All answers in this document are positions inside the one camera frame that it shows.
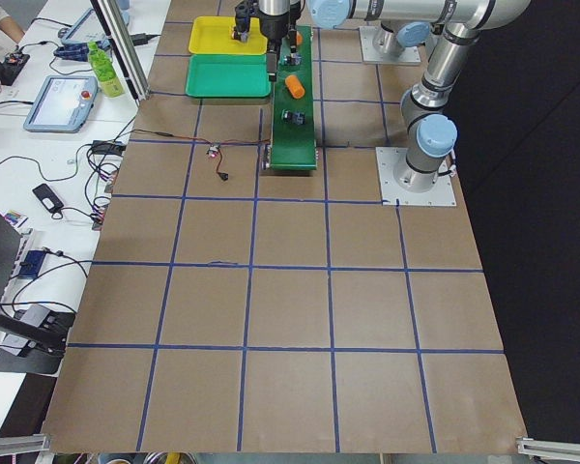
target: white mounting plate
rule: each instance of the white mounting plate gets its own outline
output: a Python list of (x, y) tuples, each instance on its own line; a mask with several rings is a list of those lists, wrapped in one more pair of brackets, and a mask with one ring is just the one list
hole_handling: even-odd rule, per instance
[[(401, 206), (456, 206), (450, 176), (439, 177), (434, 188), (425, 193), (413, 193), (399, 186), (393, 177), (393, 167), (407, 151), (407, 148), (376, 147), (383, 205), (395, 206), (399, 201)], [(443, 161), (440, 170), (447, 169), (447, 163)]]
[(379, 29), (380, 26), (361, 26), (359, 28), (361, 50), (363, 53), (363, 61), (365, 63), (404, 66), (418, 66), (421, 64), (419, 50), (415, 46), (409, 46), (399, 56), (383, 55), (376, 50), (373, 41), (374, 36)]

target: green bottle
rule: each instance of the green bottle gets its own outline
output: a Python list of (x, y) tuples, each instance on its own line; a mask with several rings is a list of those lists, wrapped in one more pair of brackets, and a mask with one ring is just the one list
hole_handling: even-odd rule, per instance
[(88, 63), (92, 67), (97, 81), (104, 94), (108, 97), (118, 97), (125, 93), (123, 85), (118, 80), (112, 62), (103, 50), (99, 50), (96, 42), (88, 42)]

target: person's arm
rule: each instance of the person's arm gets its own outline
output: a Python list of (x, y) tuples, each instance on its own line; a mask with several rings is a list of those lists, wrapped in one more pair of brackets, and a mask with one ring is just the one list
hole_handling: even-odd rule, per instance
[(9, 36), (16, 44), (19, 44), (21, 39), (23, 39), (23, 30), (10, 16), (4, 17), (0, 20), (0, 30)]

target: yellow tray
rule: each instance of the yellow tray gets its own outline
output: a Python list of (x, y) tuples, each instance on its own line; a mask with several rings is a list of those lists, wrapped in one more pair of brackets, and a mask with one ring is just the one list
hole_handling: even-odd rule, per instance
[(193, 22), (189, 52), (206, 55), (262, 55), (267, 51), (267, 39), (260, 34), (260, 20), (251, 19), (247, 42), (230, 36), (234, 17), (200, 16)]

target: yellow object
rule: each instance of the yellow object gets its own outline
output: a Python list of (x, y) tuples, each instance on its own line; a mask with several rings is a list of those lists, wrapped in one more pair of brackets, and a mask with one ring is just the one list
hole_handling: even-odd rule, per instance
[(181, 454), (179, 452), (169, 452), (165, 458), (165, 464), (178, 464), (181, 459)]
[(285, 83), (292, 97), (297, 100), (303, 98), (305, 95), (305, 87), (298, 77), (296, 77), (294, 74), (290, 74), (286, 77)]
[(189, 52), (197, 55), (263, 55), (267, 39), (260, 34), (260, 20), (251, 19), (247, 42), (235, 41), (228, 34), (234, 27), (234, 17), (200, 16), (193, 22)]

